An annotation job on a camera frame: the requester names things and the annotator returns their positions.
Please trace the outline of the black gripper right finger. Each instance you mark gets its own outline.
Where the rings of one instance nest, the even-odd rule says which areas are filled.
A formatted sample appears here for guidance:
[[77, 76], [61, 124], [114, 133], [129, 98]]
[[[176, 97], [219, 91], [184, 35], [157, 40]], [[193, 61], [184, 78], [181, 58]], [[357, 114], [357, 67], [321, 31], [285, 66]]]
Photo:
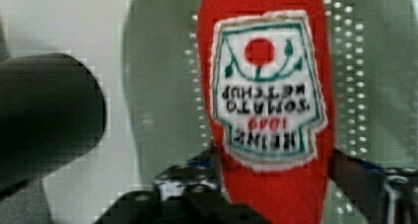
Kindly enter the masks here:
[[416, 168], [384, 168], [334, 149], [329, 177], [369, 224], [417, 224]]

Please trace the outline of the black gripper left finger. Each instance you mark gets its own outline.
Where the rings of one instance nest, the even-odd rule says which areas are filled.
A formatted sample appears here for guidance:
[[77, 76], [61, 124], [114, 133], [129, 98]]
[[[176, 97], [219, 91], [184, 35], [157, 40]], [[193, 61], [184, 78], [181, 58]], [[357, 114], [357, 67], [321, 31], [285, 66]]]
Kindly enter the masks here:
[[158, 174], [150, 190], [122, 195], [95, 224], [270, 224], [223, 191], [219, 150], [212, 146], [184, 166]]

